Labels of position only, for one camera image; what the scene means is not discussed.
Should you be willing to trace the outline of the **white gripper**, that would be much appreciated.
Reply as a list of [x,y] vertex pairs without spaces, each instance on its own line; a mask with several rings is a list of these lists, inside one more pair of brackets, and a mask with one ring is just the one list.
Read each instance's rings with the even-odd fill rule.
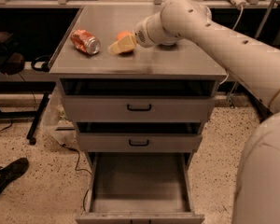
[[113,55],[132,52],[137,43],[149,48],[158,45],[172,46],[177,41],[175,36],[163,28],[160,12],[138,22],[134,32],[135,36],[132,33],[119,33],[116,41],[108,47],[108,52]]

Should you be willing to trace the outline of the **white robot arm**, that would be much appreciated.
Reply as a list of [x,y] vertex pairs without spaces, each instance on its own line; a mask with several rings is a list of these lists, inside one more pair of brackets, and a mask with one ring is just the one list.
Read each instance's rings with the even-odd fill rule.
[[108,51],[120,54],[179,39],[197,44],[273,113],[242,152],[232,224],[280,224],[280,49],[211,21],[209,8],[198,2],[166,0],[160,12],[138,22],[133,34]]

